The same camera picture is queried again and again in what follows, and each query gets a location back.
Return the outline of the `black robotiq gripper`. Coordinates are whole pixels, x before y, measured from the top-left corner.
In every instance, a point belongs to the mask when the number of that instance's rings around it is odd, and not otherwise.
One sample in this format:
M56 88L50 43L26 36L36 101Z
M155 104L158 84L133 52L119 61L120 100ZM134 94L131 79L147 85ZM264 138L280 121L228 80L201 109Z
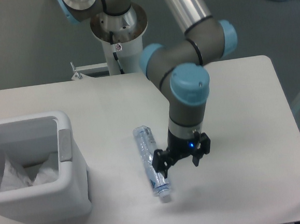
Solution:
M156 173L161 173L165 179L168 178L168 169L180 159L192 155L192 162L198 167L202 157L210 153L211 142L206 133L194 132L193 137L183 139L168 130L167 137L167 149L155 150L152 160L152 166Z

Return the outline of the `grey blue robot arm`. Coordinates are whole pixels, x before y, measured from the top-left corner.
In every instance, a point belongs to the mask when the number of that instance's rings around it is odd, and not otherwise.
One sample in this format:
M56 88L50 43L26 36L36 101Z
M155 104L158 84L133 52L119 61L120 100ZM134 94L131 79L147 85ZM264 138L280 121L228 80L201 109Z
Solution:
M141 71L169 102L168 141L155 150L152 166L167 176L180 159L192 156L198 166L210 152L210 138L202 132L210 76L205 65L233 52L237 34L228 21L216 21L204 0L165 0L184 33L172 48L142 45L147 15L131 0L57 0L73 23L90 21L102 43L109 74Z

